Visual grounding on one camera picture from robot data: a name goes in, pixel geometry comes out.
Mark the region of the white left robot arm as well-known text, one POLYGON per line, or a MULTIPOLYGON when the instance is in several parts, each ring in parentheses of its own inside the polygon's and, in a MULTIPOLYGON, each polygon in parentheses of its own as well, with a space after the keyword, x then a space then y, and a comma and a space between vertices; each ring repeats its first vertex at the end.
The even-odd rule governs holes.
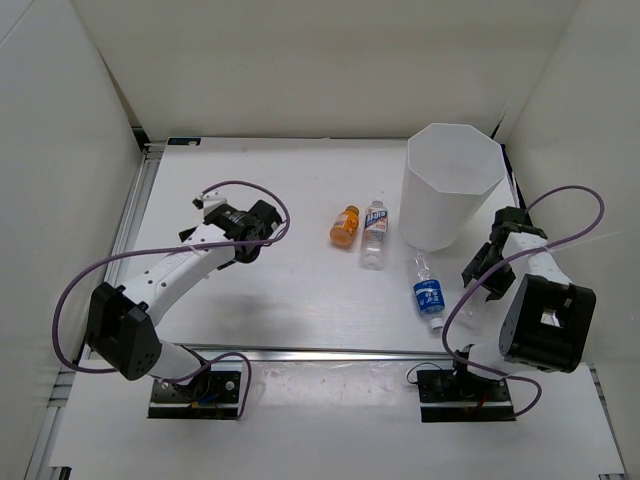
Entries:
POLYGON ((156 326, 208 274, 255 261, 260 243, 283 223, 276 207, 263 200, 247 211, 219 200, 205 211, 202 223, 179 234, 184 251, 117 287, 105 282, 93 291, 86 331, 91 349, 124 378, 175 380, 188 400, 206 395, 210 377, 193 354, 159 339, 156 326))

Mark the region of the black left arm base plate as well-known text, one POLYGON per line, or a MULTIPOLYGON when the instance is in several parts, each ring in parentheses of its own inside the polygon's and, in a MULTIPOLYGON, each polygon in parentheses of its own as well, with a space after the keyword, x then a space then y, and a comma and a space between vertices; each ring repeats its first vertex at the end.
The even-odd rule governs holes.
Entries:
POLYGON ((149 419, 237 420, 241 406, 242 365, 212 367, 188 385, 153 382, 147 410, 149 419))

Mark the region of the orange juice bottle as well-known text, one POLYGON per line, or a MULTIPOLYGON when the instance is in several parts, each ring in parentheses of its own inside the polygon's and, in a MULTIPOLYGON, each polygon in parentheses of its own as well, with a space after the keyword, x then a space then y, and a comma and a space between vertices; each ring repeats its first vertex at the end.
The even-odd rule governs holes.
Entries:
POLYGON ((350 248, 359 228, 359 208, 347 206, 334 220, 330 229, 331 243, 338 248, 350 248))

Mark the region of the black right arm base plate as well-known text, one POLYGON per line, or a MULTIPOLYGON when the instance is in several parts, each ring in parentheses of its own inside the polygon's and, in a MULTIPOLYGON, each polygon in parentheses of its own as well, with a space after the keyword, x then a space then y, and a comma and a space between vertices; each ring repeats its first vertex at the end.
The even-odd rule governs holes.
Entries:
POLYGON ((419 369, 409 383, 418 388, 422 423, 484 423, 515 420, 504 380, 489 380, 454 369, 419 369))

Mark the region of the clear unlabelled plastic bottle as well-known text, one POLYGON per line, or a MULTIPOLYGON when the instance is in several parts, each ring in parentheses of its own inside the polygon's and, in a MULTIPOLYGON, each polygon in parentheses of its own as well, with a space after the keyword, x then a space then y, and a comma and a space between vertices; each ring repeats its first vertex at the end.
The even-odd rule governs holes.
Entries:
POLYGON ((453 325, 463 328, 474 335, 480 335, 491 316, 491 303, 487 301, 489 292, 478 288, 459 309, 453 325))

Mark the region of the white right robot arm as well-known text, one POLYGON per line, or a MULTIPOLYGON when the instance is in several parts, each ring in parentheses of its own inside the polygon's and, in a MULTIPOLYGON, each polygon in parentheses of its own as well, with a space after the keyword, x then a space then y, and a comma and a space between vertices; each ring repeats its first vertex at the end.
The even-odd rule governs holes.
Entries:
POLYGON ((505 207, 495 213, 489 241, 462 272, 463 285, 477 283, 499 261, 537 248, 493 273, 481 286, 488 301, 518 288, 496 340, 468 345, 458 355, 449 387, 460 399, 480 393, 486 379, 497 381, 524 371, 573 372, 582 360, 596 295, 566 276, 547 250, 546 233, 533 226, 525 210, 505 207))

